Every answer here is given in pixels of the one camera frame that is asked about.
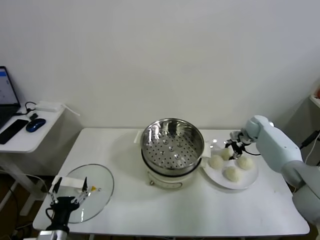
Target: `laptop screen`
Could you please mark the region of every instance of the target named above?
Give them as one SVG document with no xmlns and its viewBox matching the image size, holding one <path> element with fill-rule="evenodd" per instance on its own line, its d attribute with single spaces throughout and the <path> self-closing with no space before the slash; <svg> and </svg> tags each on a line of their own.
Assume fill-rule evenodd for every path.
<svg viewBox="0 0 320 240">
<path fill-rule="evenodd" d="M 0 68 L 0 105 L 19 104 L 14 89 L 4 68 Z"/>
</svg>

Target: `white robotic arm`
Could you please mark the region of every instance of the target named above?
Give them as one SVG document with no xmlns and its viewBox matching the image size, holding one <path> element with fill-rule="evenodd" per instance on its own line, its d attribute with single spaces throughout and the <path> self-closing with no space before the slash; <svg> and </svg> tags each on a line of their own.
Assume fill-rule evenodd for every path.
<svg viewBox="0 0 320 240">
<path fill-rule="evenodd" d="M 247 121 L 245 128 L 230 133 L 227 146 L 234 150 L 233 158 L 242 154 L 245 146 L 256 143 L 268 166 L 299 190 L 292 200 L 299 213 L 309 222 L 320 223 L 320 169 L 306 165 L 298 146 L 269 120 L 256 115 Z"/>
</svg>

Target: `stainless steel steamer basket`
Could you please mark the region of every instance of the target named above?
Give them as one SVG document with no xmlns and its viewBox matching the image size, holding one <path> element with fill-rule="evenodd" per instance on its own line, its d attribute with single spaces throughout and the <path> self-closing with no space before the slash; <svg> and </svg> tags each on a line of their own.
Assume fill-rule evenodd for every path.
<svg viewBox="0 0 320 240">
<path fill-rule="evenodd" d="M 166 177 L 181 177 L 200 164 L 205 142 L 191 123 L 166 118 L 143 131 L 140 146 L 142 158 L 152 171 Z"/>
</svg>

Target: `table leg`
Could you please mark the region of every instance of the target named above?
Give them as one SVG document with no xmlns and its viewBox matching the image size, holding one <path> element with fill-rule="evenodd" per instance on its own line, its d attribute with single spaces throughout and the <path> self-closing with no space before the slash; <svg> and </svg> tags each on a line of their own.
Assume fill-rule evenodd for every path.
<svg viewBox="0 0 320 240">
<path fill-rule="evenodd" d="M 16 189 L 16 186 L 18 185 L 18 182 L 15 181 L 12 186 L 10 187 L 11 191 L 13 192 Z M 4 198 L 2 199 L 1 203 L 0 203 L 0 211 L 4 208 L 4 206 L 6 205 L 7 201 L 9 200 L 10 196 L 11 196 L 11 191 L 9 190 L 6 195 L 4 196 Z"/>
<path fill-rule="evenodd" d="M 43 186 L 43 182 L 42 181 L 38 181 L 36 183 L 36 186 L 41 189 L 41 187 Z M 30 196 L 28 197 L 27 201 L 25 202 L 23 208 L 20 211 L 20 216 L 28 216 L 31 207 L 33 206 L 33 204 L 35 203 L 35 201 L 43 201 L 45 200 L 46 194 L 43 193 L 41 198 L 36 198 L 35 196 L 33 196 L 32 194 L 30 194 Z"/>
<path fill-rule="evenodd" d="M 20 168 L 14 163 L 14 160 L 11 160 L 8 156 L 0 157 L 0 167 L 4 171 L 13 177 L 24 189 L 26 189 L 31 194 L 31 199 L 26 202 L 26 208 L 21 210 L 20 214 L 26 216 L 29 213 L 29 210 L 36 200 L 43 200 L 45 193 L 41 191 L 40 185 L 34 184 Z"/>
</svg>

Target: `floor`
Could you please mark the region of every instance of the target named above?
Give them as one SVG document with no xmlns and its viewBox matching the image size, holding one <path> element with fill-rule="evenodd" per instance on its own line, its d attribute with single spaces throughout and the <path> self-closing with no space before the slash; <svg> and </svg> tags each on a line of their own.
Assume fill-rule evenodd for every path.
<svg viewBox="0 0 320 240">
<path fill-rule="evenodd" d="M 53 180 L 53 177 L 44 177 L 44 180 L 47 183 L 47 186 L 50 186 L 51 181 Z M 14 183 L 14 180 L 8 176 L 1 174 L 0 175 L 0 200 L 4 198 L 4 196 L 8 192 L 8 188 Z M 14 194 L 17 198 L 17 203 L 19 207 L 19 211 L 28 199 L 29 193 L 18 184 L 16 187 Z M 9 240 L 8 236 L 11 236 L 15 226 L 23 226 L 25 224 L 32 223 L 32 221 L 35 219 L 37 212 L 41 206 L 40 201 L 37 201 L 33 206 L 28 216 L 19 216 L 18 222 L 17 221 L 17 206 L 16 201 L 14 197 L 11 195 L 10 199 L 0 211 L 0 240 Z M 38 231 L 32 228 L 32 225 L 29 227 L 23 228 L 23 231 L 19 231 L 17 234 L 17 237 L 19 239 L 22 239 L 23 233 L 25 238 L 36 238 L 38 236 Z M 304 236 L 286 236 L 281 237 L 282 240 L 315 240 L 316 236 L 318 235 L 318 232 L 314 226 L 310 226 L 310 233 Z M 74 239 L 83 239 L 88 240 L 88 235 L 75 235 Z M 275 237 L 259 237 L 259 240 L 262 239 L 268 239 L 268 240 L 275 240 L 279 238 Z M 108 235 L 96 235 L 94 237 L 94 240 L 159 240 L 159 238 L 156 237 L 133 237 L 133 236 L 108 236 Z M 192 240 L 192 238 L 177 238 L 177 240 Z"/>
</svg>

